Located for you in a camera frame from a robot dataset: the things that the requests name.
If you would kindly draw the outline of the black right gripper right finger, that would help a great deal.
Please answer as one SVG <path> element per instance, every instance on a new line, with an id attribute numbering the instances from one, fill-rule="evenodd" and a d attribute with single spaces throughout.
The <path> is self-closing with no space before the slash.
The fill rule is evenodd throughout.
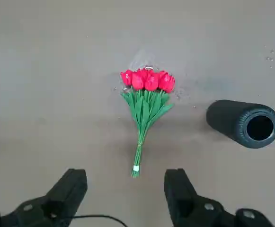
<path id="1" fill-rule="evenodd" d="M 185 171 L 168 169 L 164 175 L 164 193 L 175 227 L 272 227 L 261 212 L 242 208 L 235 214 L 221 203 L 197 194 Z"/>

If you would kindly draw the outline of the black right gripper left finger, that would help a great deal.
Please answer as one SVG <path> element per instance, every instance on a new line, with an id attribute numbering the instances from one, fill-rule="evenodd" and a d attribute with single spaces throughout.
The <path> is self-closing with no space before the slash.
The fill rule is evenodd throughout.
<path id="1" fill-rule="evenodd" d="M 68 227 L 88 189 L 86 171 L 68 169 L 47 194 L 2 216 L 0 227 Z"/>

